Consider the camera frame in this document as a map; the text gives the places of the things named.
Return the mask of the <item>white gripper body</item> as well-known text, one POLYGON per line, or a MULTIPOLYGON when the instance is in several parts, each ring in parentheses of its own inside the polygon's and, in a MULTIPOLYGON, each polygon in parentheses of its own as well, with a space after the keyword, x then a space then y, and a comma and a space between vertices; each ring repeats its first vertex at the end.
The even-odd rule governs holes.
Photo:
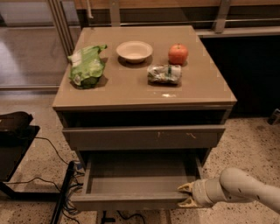
POLYGON ((217 178, 199 179, 193 183, 192 197, 200 207, 212 207, 218 202, 219 190, 217 178))

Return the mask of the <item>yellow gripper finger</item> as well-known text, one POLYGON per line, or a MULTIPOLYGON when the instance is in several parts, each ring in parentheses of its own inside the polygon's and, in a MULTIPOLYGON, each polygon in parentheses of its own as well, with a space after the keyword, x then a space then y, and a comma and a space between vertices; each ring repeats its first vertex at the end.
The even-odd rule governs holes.
POLYGON ((199 205, 197 202, 193 199, 192 196, 187 197, 184 201, 179 202, 178 206, 181 208, 196 208, 199 205))
POLYGON ((178 190, 181 193, 192 193, 193 192, 193 183, 185 183, 178 187, 178 190))

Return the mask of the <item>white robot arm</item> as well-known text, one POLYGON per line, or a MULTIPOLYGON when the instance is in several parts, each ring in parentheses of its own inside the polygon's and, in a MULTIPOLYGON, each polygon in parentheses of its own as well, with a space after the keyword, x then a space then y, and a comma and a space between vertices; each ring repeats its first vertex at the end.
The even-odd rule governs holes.
POLYGON ((186 193, 182 208, 212 207, 219 202, 258 201, 280 214, 280 188, 267 185, 237 168, 224 169, 218 178, 198 179, 178 188, 186 193))

